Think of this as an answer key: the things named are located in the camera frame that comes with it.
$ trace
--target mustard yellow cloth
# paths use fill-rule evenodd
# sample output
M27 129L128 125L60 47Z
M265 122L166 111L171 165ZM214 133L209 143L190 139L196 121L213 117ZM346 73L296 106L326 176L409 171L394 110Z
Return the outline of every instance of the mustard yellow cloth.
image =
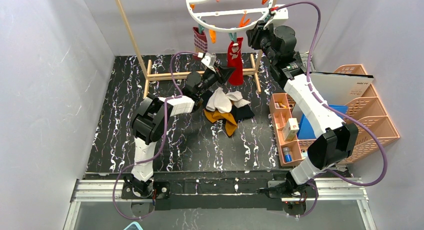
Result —
M204 109L204 115L211 123L215 123L220 119L226 119L225 131L228 136L232 136L237 129L237 122L234 120L234 117L231 113L223 114L218 110L215 110L215 112L210 112Z

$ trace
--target wooden frame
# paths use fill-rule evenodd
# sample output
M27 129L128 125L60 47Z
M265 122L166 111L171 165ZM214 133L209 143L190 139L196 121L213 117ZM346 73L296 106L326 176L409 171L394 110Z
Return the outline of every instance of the wooden frame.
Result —
M164 74L151 74L152 70L152 61L149 60L147 62L147 68L145 65L145 62L143 61L142 55L140 53L139 47L136 43L136 39L134 38L133 31L131 30L130 23L128 21L127 15L125 14L124 8L122 6L121 0L115 0L119 12L121 13L122 20L125 24L126 30L128 31L129 38L131 40L132 46L134 48L135 54L137 55L138 62L140 63L141 69L143 71L143 75L145 77L145 85L144 85L144 98L146 98L148 92L149 92L149 82L151 81L161 81L161 80L172 80L171 73L164 73ZM250 54L250 61L252 64L252 68L243 69L243 75L253 75L254 80L256 82L256 88L257 92L261 93L261 83L259 81L258 77L258 70L259 66L261 64L262 59L262 51L260 50L258 53L258 58L255 60L253 54ZM175 79L186 79L187 75L190 72L179 72L174 73Z

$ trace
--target black marble tabletop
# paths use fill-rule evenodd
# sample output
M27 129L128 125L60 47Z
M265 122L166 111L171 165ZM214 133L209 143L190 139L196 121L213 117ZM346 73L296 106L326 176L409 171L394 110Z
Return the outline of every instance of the black marble tabletop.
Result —
M226 55L218 54L222 64ZM152 60L152 73L168 73L170 55L144 56ZM251 68L250 54L242 55L245 68ZM199 61L181 55L176 61L176 72L199 70ZM225 133L222 121L210 123L198 110L193 114L178 115L168 124L167 142L163 153L154 160L155 171L245 171L280 167L268 102L272 93L282 92L268 72L268 61L263 58L259 69L262 88L258 94L253 76L244 76L244 84L223 86L225 92L240 91L251 102L255 114L252 119L238 124L232 137ZM182 87L184 80L177 80ZM118 56L108 84L105 100L96 129L87 173L116 173L134 162L134 137L130 119L143 99L145 78L135 56ZM172 81L150 82L149 92L168 97L178 92Z

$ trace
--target white wall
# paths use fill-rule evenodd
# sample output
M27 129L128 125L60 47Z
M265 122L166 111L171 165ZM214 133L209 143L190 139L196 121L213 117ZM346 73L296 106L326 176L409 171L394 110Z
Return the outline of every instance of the white wall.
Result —
M83 0L0 0L0 228L62 229L114 55Z
M340 0L314 51L317 69L364 64L401 138L387 147L388 171L366 190L378 229L423 229L424 0ZM353 165L378 177L376 152Z
M194 50L193 26L197 23L190 17L186 0L121 0L129 18L131 28L139 45L141 54L170 54L178 51ZM290 3L301 0L278 0L277 3ZM309 0L321 7L324 27L339 0ZM115 0L85 0L101 32L115 55L134 55L124 22L119 14ZM196 5L194 11L216 11L263 7L261 0L220 0ZM219 27L238 26L242 15L210 17L205 20ZM308 5L294 6L289 9L289 20L285 23L296 31L297 50L309 50L317 15ZM245 33L243 52L252 52L247 45ZM217 33L216 43L208 37L208 50L215 53L227 52L230 38L228 34Z

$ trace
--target small white box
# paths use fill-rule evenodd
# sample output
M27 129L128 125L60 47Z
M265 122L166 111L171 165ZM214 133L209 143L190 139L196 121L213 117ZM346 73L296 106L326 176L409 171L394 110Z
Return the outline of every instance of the small white box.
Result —
M299 131L299 124L296 118L289 118L287 123L282 128L282 138L284 142L291 141L295 138Z

